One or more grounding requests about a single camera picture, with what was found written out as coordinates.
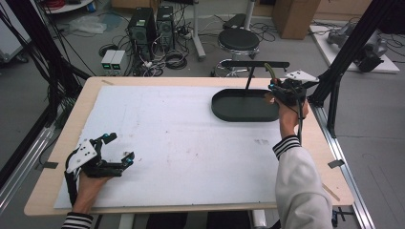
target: stool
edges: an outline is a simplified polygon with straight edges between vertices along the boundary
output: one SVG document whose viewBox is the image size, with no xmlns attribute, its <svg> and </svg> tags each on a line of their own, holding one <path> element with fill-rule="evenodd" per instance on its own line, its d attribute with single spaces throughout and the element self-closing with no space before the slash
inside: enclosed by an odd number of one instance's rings
<svg viewBox="0 0 405 229">
<path fill-rule="evenodd" d="M 220 32 L 218 35 L 218 45 L 221 49 L 230 52 L 232 54 L 231 59 L 222 60 L 214 68 L 212 76 L 221 76 L 217 74 L 217 70 L 226 70 L 225 77 L 238 76 L 237 73 L 248 72 L 248 70 L 235 70 L 235 68 L 226 68 L 222 66 L 222 63 L 226 60 L 238 60 L 238 55 L 249 55 L 252 59 L 259 48 L 259 38 L 252 31 L 243 29 L 227 29 Z"/>
</svg>

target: floor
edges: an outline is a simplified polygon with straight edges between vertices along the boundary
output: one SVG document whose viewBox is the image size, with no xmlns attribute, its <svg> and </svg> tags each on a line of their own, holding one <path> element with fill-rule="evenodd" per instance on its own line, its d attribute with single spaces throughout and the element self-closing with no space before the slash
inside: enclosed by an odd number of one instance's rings
<svg viewBox="0 0 405 229">
<path fill-rule="evenodd" d="M 99 15 L 102 10 L 93 13 Z M 85 10 L 77 10 L 64 15 L 57 15 L 56 22 L 62 27 L 79 16 L 87 15 Z M 200 18 L 200 33 L 206 59 L 199 61 L 194 45 L 188 43 L 190 49 L 187 55 L 187 67 L 182 70 L 164 70 L 163 76 L 210 76 L 213 66 L 220 60 L 228 58 L 229 54 L 218 48 L 217 37 L 221 31 L 222 22 L 218 17 L 205 14 Z M 118 35 L 125 35 L 126 21 L 112 14 L 101 14 L 101 21 L 110 23 L 103 34 L 95 36 L 74 31 L 67 33 L 66 38 L 95 73 L 103 75 L 98 50 L 101 46 L 117 42 Z M 223 20 L 229 18 L 221 14 Z M 272 27 L 270 18 L 254 17 L 252 24 L 265 23 Z M 281 39 L 274 30 L 265 33 L 265 39 L 260 44 L 260 52 L 256 60 L 288 61 L 289 72 L 303 70 L 312 75 L 323 73 L 328 65 L 315 41 L 310 35 L 304 40 Z M 403 37 L 395 39 L 405 43 Z M 387 51 L 391 60 L 404 61 L 404 48 L 394 49 L 402 55 Z M 84 64 L 68 48 L 68 55 L 75 66 L 90 73 Z M 400 73 L 358 73 L 346 72 L 340 87 L 340 96 L 336 116 L 336 134 L 339 144 L 345 154 L 357 186 L 371 214 L 375 228 L 399 229 L 405 225 L 405 140 L 402 135 L 405 127 L 405 65 L 396 63 Z M 276 70 L 280 75 L 283 70 Z M 264 70 L 258 69 L 256 77 L 269 77 Z M 32 62 L 27 64 L 12 61 L 0 66 L 0 144 L 2 145 L 0 167 L 11 157 L 21 140 L 27 134 L 34 121 L 41 115 L 47 105 L 47 84 L 36 71 Z M 50 153 L 45 152 L 43 160 Z M 13 199 L 0 215 L 2 228 L 58 228 L 64 216 L 30 218 L 24 215 L 24 206 L 29 198 L 36 180 L 40 176 L 40 168 L 32 169 L 22 185 L 17 189 Z M 351 212 L 350 207 L 343 208 Z M 276 219 L 274 212 L 267 211 L 268 221 Z M 204 228 L 206 213 L 192 213 L 187 222 L 187 228 Z M 144 228 L 147 215 L 138 215 L 134 228 Z M 339 218 L 339 228 L 359 228 L 354 216 L 347 215 L 345 220 Z M 104 216 L 99 228 L 117 228 L 119 215 Z"/>
</svg>

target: striped sleeve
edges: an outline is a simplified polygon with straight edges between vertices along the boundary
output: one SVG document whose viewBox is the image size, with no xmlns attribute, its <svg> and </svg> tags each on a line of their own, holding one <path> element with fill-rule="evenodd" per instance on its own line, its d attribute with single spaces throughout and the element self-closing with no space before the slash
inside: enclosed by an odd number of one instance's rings
<svg viewBox="0 0 405 229">
<path fill-rule="evenodd" d="M 283 154 L 283 152 L 294 148 L 294 147 L 300 147 L 300 141 L 298 140 L 298 137 L 296 135 L 289 135 L 283 138 L 279 143 L 277 143 L 273 147 L 274 154 L 277 156 L 277 159 L 280 160 L 280 156 Z"/>
<path fill-rule="evenodd" d="M 70 212 L 63 223 L 62 229 L 90 229 L 92 222 L 92 216 Z"/>
</svg>

